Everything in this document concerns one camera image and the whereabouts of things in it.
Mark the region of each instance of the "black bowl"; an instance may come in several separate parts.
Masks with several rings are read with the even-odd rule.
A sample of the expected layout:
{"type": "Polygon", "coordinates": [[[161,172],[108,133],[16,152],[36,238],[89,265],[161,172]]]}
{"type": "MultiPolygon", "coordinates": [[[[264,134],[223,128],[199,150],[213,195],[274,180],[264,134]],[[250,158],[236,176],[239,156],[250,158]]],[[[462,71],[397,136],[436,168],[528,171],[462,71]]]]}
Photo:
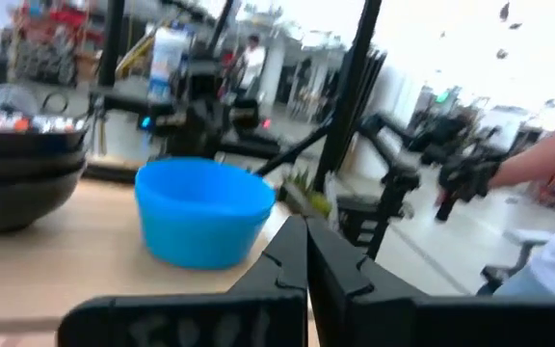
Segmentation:
{"type": "Polygon", "coordinates": [[[64,174],[0,184],[0,232],[20,230],[63,205],[74,192],[85,163],[64,174]]]}
{"type": "Polygon", "coordinates": [[[70,153],[34,157],[0,157],[0,182],[40,179],[43,176],[66,173],[85,161],[87,150],[80,147],[70,153]]]}
{"type": "Polygon", "coordinates": [[[0,132],[0,156],[46,156],[70,153],[83,143],[87,129],[64,133],[0,132]]]}

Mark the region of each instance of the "wooden table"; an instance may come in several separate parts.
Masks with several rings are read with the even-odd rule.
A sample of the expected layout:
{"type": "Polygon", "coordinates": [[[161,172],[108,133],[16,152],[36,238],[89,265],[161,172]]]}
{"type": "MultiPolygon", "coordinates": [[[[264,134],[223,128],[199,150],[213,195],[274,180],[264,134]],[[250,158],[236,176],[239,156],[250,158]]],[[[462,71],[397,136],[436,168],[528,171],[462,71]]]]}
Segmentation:
{"type": "MultiPolygon", "coordinates": [[[[82,181],[59,210],[30,229],[0,236],[0,346],[52,346],[60,317],[100,295],[226,291],[257,260],[288,210],[277,204],[251,254],[224,271],[193,271],[145,249],[133,190],[82,181]]],[[[315,341],[315,328],[310,346],[315,341]]]]}

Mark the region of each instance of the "blue light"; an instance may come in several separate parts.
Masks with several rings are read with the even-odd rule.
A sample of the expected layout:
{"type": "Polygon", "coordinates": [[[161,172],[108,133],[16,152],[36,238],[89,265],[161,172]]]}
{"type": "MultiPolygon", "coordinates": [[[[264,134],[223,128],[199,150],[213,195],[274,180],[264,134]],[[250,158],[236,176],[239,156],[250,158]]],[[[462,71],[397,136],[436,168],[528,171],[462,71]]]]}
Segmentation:
{"type": "Polygon", "coordinates": [[[147,128],[149,127],[150,124],[151,124],[151,118],[145,117],[145,118],[143,119],[143,121],[141,122],[141,128],[147,129],[147,128]]]}

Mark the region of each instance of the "person's arm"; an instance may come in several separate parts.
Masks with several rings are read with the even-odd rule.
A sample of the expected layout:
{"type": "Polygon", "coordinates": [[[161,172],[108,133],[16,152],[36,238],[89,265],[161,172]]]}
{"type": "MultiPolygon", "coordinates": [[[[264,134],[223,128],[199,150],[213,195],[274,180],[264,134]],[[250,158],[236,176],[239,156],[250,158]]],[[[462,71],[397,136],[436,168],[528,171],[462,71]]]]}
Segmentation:
{"type": "Polygon", "coordinates": [[[555,132],[500,165],[490,188],[548,178],[555,174],[555,132]]]}

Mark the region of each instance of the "blue plastic bowl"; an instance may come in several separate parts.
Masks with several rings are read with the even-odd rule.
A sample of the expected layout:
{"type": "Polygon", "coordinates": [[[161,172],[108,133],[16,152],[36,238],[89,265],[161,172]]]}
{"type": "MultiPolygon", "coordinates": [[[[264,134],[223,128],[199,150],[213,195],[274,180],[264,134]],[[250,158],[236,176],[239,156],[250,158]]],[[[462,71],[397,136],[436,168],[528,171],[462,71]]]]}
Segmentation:
{"type": "Polygon", "coordinates": [[[135,193],[149,251],[196,269],[244,260],[276,202],[260,177],[198,158],[146,164],[136,175],[135,193]]]}

